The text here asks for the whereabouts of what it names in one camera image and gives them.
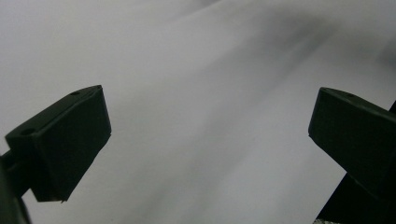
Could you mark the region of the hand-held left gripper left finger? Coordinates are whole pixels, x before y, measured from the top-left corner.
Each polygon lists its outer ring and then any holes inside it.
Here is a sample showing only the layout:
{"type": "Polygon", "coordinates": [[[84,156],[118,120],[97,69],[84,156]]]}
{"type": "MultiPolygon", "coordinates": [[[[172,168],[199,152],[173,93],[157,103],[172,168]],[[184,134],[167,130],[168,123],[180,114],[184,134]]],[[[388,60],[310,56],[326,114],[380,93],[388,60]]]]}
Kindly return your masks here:
{"type": "Polygon", "coordinates": [[[67,94],[6,135],[11,187],[40,202],[66,201],[111,135],[103,88],[67,94]]]}

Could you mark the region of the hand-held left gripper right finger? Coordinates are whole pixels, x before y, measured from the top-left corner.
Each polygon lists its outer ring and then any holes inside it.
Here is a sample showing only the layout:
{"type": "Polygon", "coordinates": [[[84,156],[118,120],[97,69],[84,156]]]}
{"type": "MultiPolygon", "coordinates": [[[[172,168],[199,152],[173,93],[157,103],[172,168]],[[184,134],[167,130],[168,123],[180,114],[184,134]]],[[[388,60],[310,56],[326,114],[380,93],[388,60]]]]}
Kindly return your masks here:
{"type": "Polygon", "coordinates": [[[309,136],[376,198],[396,198],[396,103],[390,110],[321,88],[309,136]]]}

